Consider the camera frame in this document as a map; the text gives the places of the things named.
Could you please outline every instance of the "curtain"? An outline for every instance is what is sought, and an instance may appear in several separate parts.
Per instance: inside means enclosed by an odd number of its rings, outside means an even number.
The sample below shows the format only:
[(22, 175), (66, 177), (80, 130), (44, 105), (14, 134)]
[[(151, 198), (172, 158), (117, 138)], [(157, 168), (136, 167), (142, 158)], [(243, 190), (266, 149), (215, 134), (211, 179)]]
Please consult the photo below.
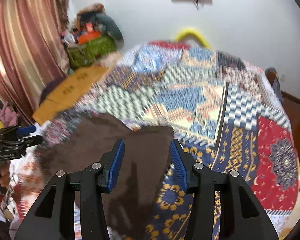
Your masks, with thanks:
[(0, 0), (0, 98), (15, 103), (27, 123), (42, 90), (65, 76), (60, 42), (68, 0)]

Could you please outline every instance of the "bed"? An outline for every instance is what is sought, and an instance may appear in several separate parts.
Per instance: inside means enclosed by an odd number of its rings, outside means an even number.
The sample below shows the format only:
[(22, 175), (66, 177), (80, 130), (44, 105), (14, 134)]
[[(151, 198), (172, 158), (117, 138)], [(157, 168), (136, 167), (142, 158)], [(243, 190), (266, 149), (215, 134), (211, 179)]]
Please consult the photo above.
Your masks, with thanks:
[[(62, 144), (80, 123), (78, 113), (109, 113), (132, 130), (170, 126), (184, 151), (219, 172), (239, 171), (265, 208), (278, 234), (295, 207), (300, 168), (290, 121), (262, 69), (229, 54), (170, 41), (127, 51), (112, 71), (68, 111), (44, 126), (46, 148)], [(18, 225), (44, 187), (37, 149), (13, 166)], [(166, 170), (143, 239), (183, 239), (192, 195)], [(75, 236), (81, 239), (75, 208)], [(220, 196), (215, 192), (218, 239)]]

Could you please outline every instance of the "baseboard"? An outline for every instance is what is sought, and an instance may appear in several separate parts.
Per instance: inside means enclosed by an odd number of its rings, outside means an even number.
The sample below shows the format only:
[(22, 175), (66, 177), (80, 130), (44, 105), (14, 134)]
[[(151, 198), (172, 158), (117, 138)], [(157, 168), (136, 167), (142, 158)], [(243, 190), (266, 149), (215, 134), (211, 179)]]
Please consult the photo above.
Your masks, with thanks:
[(281, 94), (282, 94), (282, 96), (283, 96), (284, 98), (287, 98), (287, 99), (291, 100), (292, 102), (295, 102), (295, 103), (297, 103), (297, 104), (300, 105), (300, 99), (299, 99), (299, 98), (296, 98), (295, 96), (290, 95), (290, 94), (288, 94), (287, 92), (284, 92), (284, 91), (282, 91), (282, 90), (281, 90)]

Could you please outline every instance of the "silver bolt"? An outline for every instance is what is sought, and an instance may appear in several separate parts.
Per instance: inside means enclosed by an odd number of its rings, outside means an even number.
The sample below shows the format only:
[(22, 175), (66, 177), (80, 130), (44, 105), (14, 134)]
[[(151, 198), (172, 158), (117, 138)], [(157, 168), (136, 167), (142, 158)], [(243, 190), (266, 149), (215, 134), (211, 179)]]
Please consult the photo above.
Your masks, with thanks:
[(230, 171), (230, 175), (231, 175), (232, 177), (238, 177), (238, 176), (239, 176), (239, 172), (237, 172), (237, 171), (235, 171), (235, 170), (232, 170), (232, 171)]
[(196, 169), (198, 169), (198, 170), (201, 170), (201, 169), (203, 169), (203, 164), (202, 164), (202, 163), (195, 163), (195, 164), (194, 164), (194, 167), (195, 167)]
[(57, 175), (58, 177), (62, 177), (64, 174), (65, 174), (65, 171), (64, 171), (64, 170), (57, 171), (57, 173), (56, 173), (56, 175)]
[(93, 163), (92, 164), (92, 168), (95, 169), (95, 170), (99, 169), (100, 167), (101, 167), (100, 163)]

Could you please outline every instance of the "hand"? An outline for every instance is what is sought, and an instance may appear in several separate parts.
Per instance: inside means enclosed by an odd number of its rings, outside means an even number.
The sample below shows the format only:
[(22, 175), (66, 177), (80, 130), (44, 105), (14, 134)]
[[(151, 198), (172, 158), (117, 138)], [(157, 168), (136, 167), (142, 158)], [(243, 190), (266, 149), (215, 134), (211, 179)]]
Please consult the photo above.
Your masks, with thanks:
[(9, 172), (10, 161), (6, 161), (0, 168), (0, 185), (2, 187), (8, 187), (10, 182), (10, 172)]

